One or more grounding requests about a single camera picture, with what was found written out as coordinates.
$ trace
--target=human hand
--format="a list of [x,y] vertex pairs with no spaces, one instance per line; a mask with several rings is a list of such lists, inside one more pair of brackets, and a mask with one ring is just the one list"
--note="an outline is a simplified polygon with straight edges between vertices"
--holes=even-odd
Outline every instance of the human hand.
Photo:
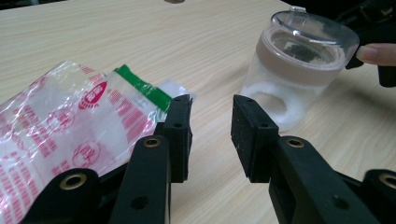
[[361,46],[356,58],[364,63],[396,66],[396,44],[368,44]]

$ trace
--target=crumpled plastic bag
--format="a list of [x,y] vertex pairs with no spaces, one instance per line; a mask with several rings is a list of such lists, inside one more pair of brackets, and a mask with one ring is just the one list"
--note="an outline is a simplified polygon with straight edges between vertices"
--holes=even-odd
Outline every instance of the crumpled plastic bag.
[[170,100],[190,93],[170,80],[153,87],[125,65],[116,71],[60,63],[0,105],[0,223],[21,221],[66,170],[104,175],[127,162]]

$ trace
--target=wooden table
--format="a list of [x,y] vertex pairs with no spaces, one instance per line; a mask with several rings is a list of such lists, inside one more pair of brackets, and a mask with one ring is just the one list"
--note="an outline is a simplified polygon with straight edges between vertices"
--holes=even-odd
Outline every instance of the wooden table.
[[[250,184],[231,142],[233,95],[279,0],[69,0],[0,11],[0,102],[65,60],[108,72],[126,63],[152,84],[197,94],[189,180],[174,184],[172,223],[277,223],[268,185]],[[345,70],[285,134],[310,141],[359,180],[396,170],[396,89],[376,67]]]

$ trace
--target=green stripe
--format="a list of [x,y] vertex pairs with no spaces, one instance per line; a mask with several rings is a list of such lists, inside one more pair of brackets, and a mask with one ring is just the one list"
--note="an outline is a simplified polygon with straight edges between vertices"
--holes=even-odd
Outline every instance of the green stripe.
[[138,91],[140,91],[140,93],[146,96],[152,103],[158,106],[163,112],[166,113],[168,111],[172,97],[170,97],[160,88],[154,87],[140,79],[137,75],[131,72],[127,65],[116,68],[114,71],[131,83],[131,85],[133,85]]

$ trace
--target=clear container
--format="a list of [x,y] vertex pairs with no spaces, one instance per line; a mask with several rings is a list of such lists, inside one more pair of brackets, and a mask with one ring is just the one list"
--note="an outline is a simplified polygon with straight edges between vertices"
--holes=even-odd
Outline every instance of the clear container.
[[301,12],[274,14],[256,47],[241,94],[258,102],[281,132],[295,127],[359,45],[344,25]]

